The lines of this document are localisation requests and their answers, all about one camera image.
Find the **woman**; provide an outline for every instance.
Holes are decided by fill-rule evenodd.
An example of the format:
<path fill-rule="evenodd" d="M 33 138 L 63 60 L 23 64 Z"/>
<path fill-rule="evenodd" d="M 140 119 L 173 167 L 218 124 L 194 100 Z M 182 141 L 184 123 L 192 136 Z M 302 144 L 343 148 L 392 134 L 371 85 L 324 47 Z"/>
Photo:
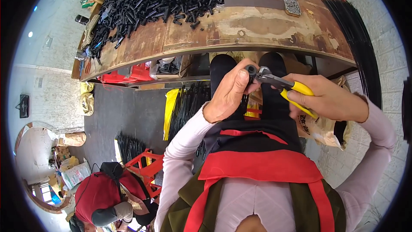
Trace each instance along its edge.
<path fill-rule="evenodd" d="M 139 207 L 133 207 L 128 199 Z M 127 232 L 133 217 L 146 226 L 159 207 L 159 198 L 151 202 L 142 180 L 118 162 L 103 162 L 100 172 L 85 178 L 76 191 L 75 202 L 75 214 L 70 219 L 72 232 L 95 232 L 96 227 L 112 222 L 116 231 Z"/>
<path fill-rule="evenodd" d="M 166 148 L 155 231 L 353 231 L 366 212 L 391 160 L 394 129 L 365 96 L 351 94 L 322 76 L 289 74 L 277 53 L 259 65 L 276 76 L 307 85 L 314 96 L 288 97 L 320 116 L 358 122 L 372 138 L 363 160 L 336 189 L 302 154 L 295 118 L 300 110 L 269 84 L 261 84 L 261 120 L 244 121 L 237 110 L 249 87 L 246 65 L 226 55 L 211 62 L 212 100 L 187 122 Z M 192 160 L 205 139 L 212 149 L 192 175 Z"/>

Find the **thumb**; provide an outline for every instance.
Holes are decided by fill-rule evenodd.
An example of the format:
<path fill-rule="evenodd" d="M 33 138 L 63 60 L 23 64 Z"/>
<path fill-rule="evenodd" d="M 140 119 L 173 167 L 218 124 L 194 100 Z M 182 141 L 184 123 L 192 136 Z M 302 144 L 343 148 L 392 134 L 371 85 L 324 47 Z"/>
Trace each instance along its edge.
<path fill-rule="evenodd" d="M 294 101 L 302 106 L 312 108 L 313 102 L 315 97 L 314 96 L 308 96 L 304 95 L 300 92 L 297 92 L 296 90 L 290 90 L 286 94 L 288 99 L 291 101 Z"/>
<path fill-rule="evenodd" d="M 248 85 L 249 82 L 249 73 L 245 69 L 240 69 L 239 72 L 237 73 L 235 79 L 234 79 L 234 84 L 233 88 L 231 90 L 231 93 L 237 94 L 245 91 L 246 86 Z"/>

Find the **bottle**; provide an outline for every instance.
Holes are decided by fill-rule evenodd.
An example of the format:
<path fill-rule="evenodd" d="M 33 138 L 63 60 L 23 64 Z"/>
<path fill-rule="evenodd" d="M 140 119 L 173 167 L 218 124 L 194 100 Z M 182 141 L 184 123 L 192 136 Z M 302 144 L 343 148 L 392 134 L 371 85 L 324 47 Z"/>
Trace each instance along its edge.
<path fill-rule="evenodd" d="M 89 18 L 84 17 L 82 15 L 77 15 L 76 18 L 75 18 L 75 21 L 77 23 L 81 23 L 83 25 L 86 25 L 89 22 Z"/>

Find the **black pants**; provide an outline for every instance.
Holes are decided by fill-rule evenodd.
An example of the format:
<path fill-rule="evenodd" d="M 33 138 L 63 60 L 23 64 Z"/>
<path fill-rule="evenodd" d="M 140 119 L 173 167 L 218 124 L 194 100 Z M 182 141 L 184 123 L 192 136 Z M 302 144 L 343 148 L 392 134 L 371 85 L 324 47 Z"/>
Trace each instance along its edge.
<path fill-rule="evenodd" d="M 137 223 L 139 223 L 141 226 L 147 226 L 152 222 L 153 219 L 155 219 L 159 205 L 154 202 L 150 203 L 150 199 L 143 200 L 143 203 L 146 205 L 147 209 L 149 210 L 149 213 L 144 215 L 135 214 L 134 218 L 136 219 Z"/>
<path fill-rule="evenodd" d="M 225 74 L 236 66 L 236 61 L 229 55 L 217 55 L 210 63 L 211 94 L 214 95 L 220 81 Z M 282 57 L 276 52 L 264 54 L 259 66 L 266 66 L 273 75 L 283 77 L 286 67 Z M 218 150 L 232 151 L 269 151 L 288 149 L 301 152 L 301 144 L 297 135 L 296 122 L 289 116 L 289 102 L 278 90 L 272 89 L 270 84 L 261 84 L 263 109 L 260 120 L 245 121 L 244 114 L 239 108 L 233 115 L 223 122 L 216 124 L 206 135 L 205 145 L 207 152 Z M 275 143 L 262 133 L 253 133 L 245 136 L 221 136 L 220 130 L 235 129 L 239 131 L 265 131 L 286 141 L 288 145 Z"/>
<path fill-rule="evenodd" d="M 236 61 L 229 55 L 220 54 L 210 63 L 210 84 L 212 97 L 218 88 L 220 81 L 236 66 Z M 282 57 L 276 52 L 268 52 L 259 60 L 259 66 L 266 66 L 273 75 L 283 77 L 286 75 L 286 67 Z M 285 100 L 278 90 L 270 87 L 270 84 L 262 84 L 263 109 L 261 120 L 274 120 L 289 117 L 289 102 Z M 229 120 L 244 120 L 243 113 L 239 111 L 229 117 Z"/>

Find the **white bag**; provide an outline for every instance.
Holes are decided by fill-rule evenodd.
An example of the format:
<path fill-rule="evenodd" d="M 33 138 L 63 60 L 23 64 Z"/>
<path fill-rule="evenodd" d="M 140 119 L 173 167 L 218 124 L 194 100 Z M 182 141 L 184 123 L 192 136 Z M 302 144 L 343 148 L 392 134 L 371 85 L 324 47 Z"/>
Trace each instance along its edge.
<path fill-rule="evenodd" d="M 71 169 L 61 173 L 64 183 L 70 190 L 91 174 L 89 163 L 86 159 L 83 160 L 84 163 L 74 166 Z"/>

